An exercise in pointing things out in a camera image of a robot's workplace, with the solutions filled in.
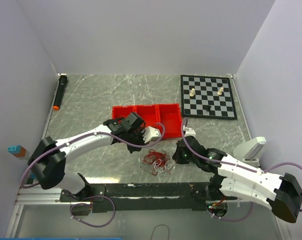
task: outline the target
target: gray marble surface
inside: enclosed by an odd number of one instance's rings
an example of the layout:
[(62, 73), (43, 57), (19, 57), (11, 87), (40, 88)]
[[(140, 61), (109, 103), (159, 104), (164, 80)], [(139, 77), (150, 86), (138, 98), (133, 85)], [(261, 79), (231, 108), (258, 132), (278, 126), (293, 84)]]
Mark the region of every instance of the gray marble surface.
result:
[[(181, 104), (180, 75), (68, 75), (68, 79), (61, 110), (52, 113), (46, 133), (54, 140), (102, 124), (111, 118), (112, 106)], [(234, 147), (249, 140), (234, 91), (233, 96), (237, 120), (189, 119), (188, 126), (196, 131), (197, 140), (206, 148), (232, 154)], [(177, 140), (164, 140), (152, 148), (174, 152)], [(146, 154), (147, 149), (130, 154), (125, 144), (114, 144), (86, 153), (68, 163), (66, 168), (83, 174), (90, 183), (206, 182), (212, 176), (193, 164), (177, 165), (172, 174), (153, 176), (140, 168), (139, 161)]]

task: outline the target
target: table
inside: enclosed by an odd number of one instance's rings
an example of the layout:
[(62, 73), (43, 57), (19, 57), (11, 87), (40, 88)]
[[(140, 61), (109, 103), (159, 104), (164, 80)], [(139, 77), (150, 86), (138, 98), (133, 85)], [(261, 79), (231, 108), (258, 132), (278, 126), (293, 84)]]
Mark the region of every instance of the table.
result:
[[(50, 118), (46, 136), (64, 139), (86, 132), (111, 118), (112, 106), (181, 104), (180, 75), (68, 75), (60, 111)], [(190, 118), (196, 139), (206, 148), (217, 148), (228, 154), (234, 147), (248, 141), (249, 133), (234, 91), (237, 120)], [(179, 140), (164, 140), (154, 150), (175, 152)], [(139, 161), (147, 149), (130, 154), (125, 144), (101, 147), (86, 153), (66, 165), (66, 169), (83, 174), (89, 183), (176, 183), (208, 182), (211, 173), (193, 164), (177, 165), (172, 174), (153, 176), (140, 168)]]

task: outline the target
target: red plastic tray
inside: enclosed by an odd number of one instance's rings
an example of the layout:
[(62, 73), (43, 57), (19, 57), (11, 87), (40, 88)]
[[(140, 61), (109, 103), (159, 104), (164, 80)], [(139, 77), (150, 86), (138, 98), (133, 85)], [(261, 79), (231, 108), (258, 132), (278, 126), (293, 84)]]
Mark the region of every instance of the red plastic tray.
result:
[(153, 105), (134, 105), (134, 106), (113, 106), (112, 118), (126, 118), (131, 112), (139, 114), (146, 126), (162, 128), (155, 123), (162, 123), (165, 127), (164, 139), (180, 138), (181, 135), (181, 110), (178, 103), (153, 104)]

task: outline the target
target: black joint cap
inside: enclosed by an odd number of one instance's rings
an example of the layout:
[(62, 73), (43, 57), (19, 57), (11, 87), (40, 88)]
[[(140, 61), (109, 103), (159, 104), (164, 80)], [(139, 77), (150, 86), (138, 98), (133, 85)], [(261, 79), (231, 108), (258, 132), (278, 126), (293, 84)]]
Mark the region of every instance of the black joint cap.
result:
[(279, 189), (274, 191), (276, 198), (274, 201), (269, 198), (267, 201), (272, 207), (272, 213), (280, 219), (289, 223), (296, 223), (302, 205), (302, 188), (297, 179), (285, 173)]

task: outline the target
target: blue edge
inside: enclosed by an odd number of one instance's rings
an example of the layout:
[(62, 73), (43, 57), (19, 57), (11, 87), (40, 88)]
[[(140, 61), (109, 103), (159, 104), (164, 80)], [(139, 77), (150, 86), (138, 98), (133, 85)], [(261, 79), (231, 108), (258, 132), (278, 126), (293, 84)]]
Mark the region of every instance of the blue edge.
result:
[(12, 240), (122, 240), (121, 238), (12, 238)]

